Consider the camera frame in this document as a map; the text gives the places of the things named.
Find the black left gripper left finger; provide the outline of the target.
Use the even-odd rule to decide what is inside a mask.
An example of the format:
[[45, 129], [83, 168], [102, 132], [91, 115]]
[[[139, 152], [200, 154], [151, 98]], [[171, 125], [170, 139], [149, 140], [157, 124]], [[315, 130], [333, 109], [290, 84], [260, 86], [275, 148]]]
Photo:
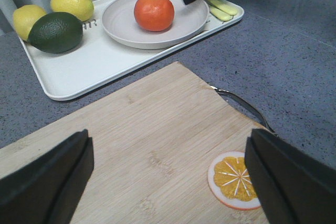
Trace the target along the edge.
[[70, 223], [94, 170], [87, 130], [1, 179], [1, 223]]

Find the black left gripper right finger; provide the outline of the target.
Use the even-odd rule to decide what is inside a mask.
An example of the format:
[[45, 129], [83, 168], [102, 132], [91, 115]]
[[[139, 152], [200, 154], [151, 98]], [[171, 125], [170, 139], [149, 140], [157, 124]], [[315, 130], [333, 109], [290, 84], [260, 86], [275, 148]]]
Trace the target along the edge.
[[245, 164], [270, 223], [335, 223], [335, 170], [253, 129]]

